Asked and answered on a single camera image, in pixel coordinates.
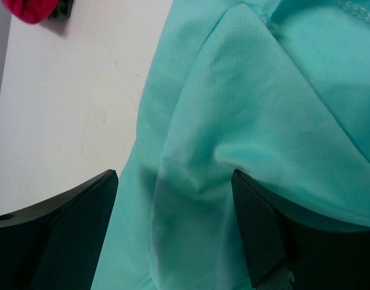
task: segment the pink fabric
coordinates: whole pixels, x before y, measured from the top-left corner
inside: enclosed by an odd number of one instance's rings
[[[56,8],[59,0],[1,0],[13,15],[29,24],[46,19]]]

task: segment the mint green shirt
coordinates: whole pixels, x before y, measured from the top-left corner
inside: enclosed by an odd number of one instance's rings
[[[234,169],[370,226],[370,1],[301,2],[174,0],[93,290],[251,289]]]

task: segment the black plastic holder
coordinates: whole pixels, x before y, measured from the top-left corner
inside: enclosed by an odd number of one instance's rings
[[[53,21],[67,21],[71,17],[74,0],[60,0],[48,19]]]

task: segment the black object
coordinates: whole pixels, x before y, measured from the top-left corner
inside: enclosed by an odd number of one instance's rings
[[[370,289],[370,228],[301,207],[237,170],[232,189],[254,288]]]
[[[90,290],[117,187],[108,170],[0,216],[0,290]]]
[[[74,0],[60,0],[48,19],[67,21],[71,17]]]

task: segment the turquoise fabric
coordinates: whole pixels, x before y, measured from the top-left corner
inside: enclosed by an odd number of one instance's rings
[[[251,289],[234,169],[370,226],[370,1],[300,2],[174,0],[93,290]]]

